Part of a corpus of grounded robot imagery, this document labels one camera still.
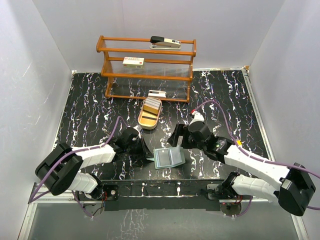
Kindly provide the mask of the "mint green card holder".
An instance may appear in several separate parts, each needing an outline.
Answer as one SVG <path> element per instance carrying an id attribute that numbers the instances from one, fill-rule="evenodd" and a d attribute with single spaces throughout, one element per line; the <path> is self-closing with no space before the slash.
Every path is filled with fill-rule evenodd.
<path id="1" fill-rule="evenodd" d="M 186 163 L 183 148 L 176 147 L 157 148 L 153 150 L 153 157 L 146 158 L 154 162 L 155 169 L 174 168 Z"/>

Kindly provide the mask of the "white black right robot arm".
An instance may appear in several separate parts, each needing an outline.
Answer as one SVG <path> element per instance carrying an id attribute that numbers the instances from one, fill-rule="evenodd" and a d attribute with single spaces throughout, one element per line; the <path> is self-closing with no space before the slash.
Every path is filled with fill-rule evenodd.
<path id="1" fill-rule="evenodd" d="M 258 197 L 275 202 L 290 214 L 301 217 L 316 192 L 315 184 L 301 164 L 284 166 L 260 158 L 228 138 L 215 136 L 202 121 L 177 124 L 167 142 L 175 147 L 179 138 L 182 139 L 182 148 L 201 150 L 213 161 L 254 176 L 231 172 L 222 184 L 208 190 L 211 195 L 230 199 L 243 195 Z"/>

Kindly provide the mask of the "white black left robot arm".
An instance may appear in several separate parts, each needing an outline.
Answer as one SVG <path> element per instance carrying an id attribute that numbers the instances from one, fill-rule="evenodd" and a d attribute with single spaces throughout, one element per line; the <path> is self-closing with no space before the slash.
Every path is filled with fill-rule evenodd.
<path id="1" fill-rule="evenodd" d="M 139 129 L 127 127 L 119 136 L 108 139 L 107 143 L 87 147 L 59 143 L 37 166 L 35 175 L 54 196 L 70 190 L 97 200 L 103 195 L 103 183 L 94 174 L 81 172 L 81 169 L 115 162 L 122 155 L 142 161 L 154 157 Z"/>

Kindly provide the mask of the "beige oval card tray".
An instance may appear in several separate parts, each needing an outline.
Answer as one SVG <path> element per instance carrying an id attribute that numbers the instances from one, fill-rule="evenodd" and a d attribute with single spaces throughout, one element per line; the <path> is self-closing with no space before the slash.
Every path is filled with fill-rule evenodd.
<path id="1" fill-rule="evenodd" d="M 144 130 L 153 130 L 156 128 L 159 118 L 160 118 L 160 113 L 162 110 L 162 101 L 161 101 L 161 108 L 159 111 L 158 115 L 153 115 L 153 114 L 149 114 L 147 112 L 143 112 L 143 104 L 138 116 L 138 124 L 142 127 L 142 129 Z"/>

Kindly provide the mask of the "stack of credit cards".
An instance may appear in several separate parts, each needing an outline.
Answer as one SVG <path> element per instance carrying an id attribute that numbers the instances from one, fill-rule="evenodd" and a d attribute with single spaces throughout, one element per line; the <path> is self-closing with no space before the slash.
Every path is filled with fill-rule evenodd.
<path id="1" fill-rule="evenodd" d="M 162 102 L 159 99 L 147 97 L 142 105 L 142 111 L 157 116 L 160 112 Z"/>

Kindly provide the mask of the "black front base bar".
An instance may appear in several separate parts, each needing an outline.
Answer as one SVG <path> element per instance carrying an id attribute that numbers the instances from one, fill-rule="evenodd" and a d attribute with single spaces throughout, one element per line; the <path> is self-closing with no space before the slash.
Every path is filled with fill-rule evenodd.
<path id="1" fill-rule="evenodd" d="M 106 180 L 104 210 L 219 211 L 219 199 L 208 196 L 206 190 L 210 184 L 215 187 L 221 183 L 215 179 Z"/>

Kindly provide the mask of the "wooden three-tier shelf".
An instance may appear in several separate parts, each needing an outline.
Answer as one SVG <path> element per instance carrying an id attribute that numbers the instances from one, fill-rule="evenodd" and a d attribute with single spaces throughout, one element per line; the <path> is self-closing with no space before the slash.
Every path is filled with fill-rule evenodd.
<path id="1" fill-rule="evenodd" d="M 101 35 L 96 51 L 103 53 L 101 76 L 107 79 L 105 97 L 145 99 L 149 90 L 165 91 L 169 102 L 190 101 L 197 41 L 177 40 L 180 50 L 150 49 L 150 38 Z M 124 57 L 144 58 L 143 68 L 123 66 Z"/>

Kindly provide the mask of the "white red staples box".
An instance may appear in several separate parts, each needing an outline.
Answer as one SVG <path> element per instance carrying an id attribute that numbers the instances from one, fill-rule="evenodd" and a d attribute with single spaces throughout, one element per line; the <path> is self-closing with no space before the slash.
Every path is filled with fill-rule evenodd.
<path id="1" fill-rule="evenodd" d="M 124 57 L 122 61 L 122 65 L 125 68 L 133 68 L 133 69 L 143 69 L 144 68 L 145 59 L 142 57 Z"/>

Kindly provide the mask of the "black grey stapler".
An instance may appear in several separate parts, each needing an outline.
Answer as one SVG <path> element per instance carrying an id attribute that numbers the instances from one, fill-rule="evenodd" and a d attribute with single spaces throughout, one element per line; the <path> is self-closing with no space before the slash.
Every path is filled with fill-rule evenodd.
<path id="1" fill-rule="evenodd" d="M 165 38 L 162 36 L 151 36 L 150 49 L 153 50 L 180 50 L 181 42 L 175 39 Z"/>

